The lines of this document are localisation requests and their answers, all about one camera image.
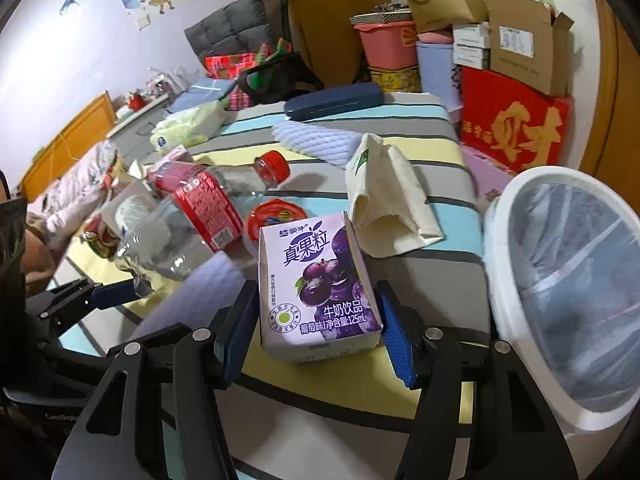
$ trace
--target wooden door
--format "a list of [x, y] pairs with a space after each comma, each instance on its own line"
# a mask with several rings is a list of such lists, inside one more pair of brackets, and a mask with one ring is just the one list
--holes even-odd
[[600, 25], [600, 84], [580, 170], [640, 214], [640, 56], [611, 7], [595, 0]]
[[640, 56], [620, 22], [618, 80], [609, 134], [594, 176], [640, 214]]

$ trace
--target grape milk drink carton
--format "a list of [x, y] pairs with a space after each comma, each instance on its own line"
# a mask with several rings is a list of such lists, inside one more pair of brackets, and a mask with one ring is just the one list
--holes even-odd
[[282, 362], [374, 348], [382, 323], [345, 212], [260, 230], [262, 347]]

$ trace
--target white bedding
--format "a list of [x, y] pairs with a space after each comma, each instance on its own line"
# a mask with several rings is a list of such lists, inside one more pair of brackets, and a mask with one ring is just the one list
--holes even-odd
[[66, 243], [82, 222], [102, 205], [108, 190], [104, 177], [116, 153], [116, 147], [108, 140], [98, 142], [28, 205], [28, 212], [45, 219], [47, 245]]

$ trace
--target pink bucket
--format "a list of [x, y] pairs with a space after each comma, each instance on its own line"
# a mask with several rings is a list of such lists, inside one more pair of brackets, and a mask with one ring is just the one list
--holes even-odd
[[398, 70], [418, 64], [414, 22], [354, 25], [371, 67]]

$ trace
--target plastic bottle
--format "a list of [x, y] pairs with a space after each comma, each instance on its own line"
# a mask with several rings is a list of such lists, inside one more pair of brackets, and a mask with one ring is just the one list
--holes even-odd
[[127, 233], [116, 266], [134, 275], [141, 296], [158, 289], [158, 278], [182, 282], [215, 251], [242, 237], [244, 222], [264, 193], [289, 173], [276, 151], [252, 166], [163, 164], [147, 179], [165, 198]]

